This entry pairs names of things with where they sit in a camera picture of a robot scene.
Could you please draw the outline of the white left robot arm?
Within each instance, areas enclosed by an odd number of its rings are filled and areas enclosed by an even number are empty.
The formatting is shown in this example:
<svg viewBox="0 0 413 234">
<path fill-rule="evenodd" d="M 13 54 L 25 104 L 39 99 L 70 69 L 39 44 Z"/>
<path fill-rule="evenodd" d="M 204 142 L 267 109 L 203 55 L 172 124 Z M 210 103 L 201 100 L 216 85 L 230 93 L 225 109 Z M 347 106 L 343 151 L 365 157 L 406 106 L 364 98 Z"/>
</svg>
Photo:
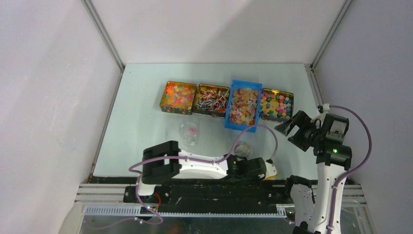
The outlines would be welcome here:
<svg viewBox="0 0 413 234">
<path fill-rule="evenodd" d="M 212 179 L 255 181 L 277 174 L 271 160 L 248 159 L 234 154 L 209 157 L 179 148 L 177 141 L 167 141 L 143 151 L 142 166 L 135 197 L 142 203 L 152 201 L 155 187 L 172 179 Z"/>
</svg>

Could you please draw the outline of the clear plastic jar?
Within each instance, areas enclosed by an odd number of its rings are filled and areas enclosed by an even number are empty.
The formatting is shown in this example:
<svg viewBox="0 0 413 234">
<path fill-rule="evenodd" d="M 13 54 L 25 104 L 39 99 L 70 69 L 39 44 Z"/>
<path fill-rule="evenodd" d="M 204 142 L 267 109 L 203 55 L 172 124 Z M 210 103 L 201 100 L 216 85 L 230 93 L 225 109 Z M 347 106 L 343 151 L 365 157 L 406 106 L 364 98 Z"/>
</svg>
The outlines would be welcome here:
<svg viewBox="0 0 413 234">
<path fill-rule="evenodd" d="M 195 146 L 200 137 L 199 128 L 192 122 L 186 122 L 179 129 L 180 142 L 185 146 Z"/>
</svg>

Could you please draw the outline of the orange plastic scoop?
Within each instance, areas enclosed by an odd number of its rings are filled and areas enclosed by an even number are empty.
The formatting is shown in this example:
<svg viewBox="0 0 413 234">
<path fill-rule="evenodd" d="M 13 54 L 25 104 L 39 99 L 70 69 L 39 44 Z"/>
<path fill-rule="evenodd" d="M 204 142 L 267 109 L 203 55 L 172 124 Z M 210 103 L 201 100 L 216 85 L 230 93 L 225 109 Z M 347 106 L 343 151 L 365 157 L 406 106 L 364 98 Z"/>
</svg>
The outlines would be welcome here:
<svg viewBox="0 0 413 234">
<path fill-rule="evenodd" d="M 278 170 L 275 166 L 271 165 L 266 168 L 264 180 L 275 180 L 278 176 Z"/>
</svg>

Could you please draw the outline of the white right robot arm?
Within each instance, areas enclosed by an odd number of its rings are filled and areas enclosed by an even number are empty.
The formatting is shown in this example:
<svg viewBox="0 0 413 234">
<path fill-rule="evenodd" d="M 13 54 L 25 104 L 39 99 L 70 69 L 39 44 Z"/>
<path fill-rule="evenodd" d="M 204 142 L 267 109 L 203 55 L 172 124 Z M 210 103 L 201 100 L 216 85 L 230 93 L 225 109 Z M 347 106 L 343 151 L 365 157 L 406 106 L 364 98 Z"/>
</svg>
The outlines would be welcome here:
<svg viewBox="0 0 413 234">
<path fill-rule="evenodd" d="M 283 197 L 295 206 L 293 233 L 339 234 L 345 173 L 352 160 L 351 148 L 343 144 L 349 120 L 328 113 L 323 120 L 312 119 L 304 111 L 298 111 L 275 130 L 287 136 L 294 127 L 298 130 L 288 141 L 304 152 L 313 148 L 318 183 L 314 192 L 311 181 L 306 178 L 291 175 L 286 180 Z"/>
</svg>

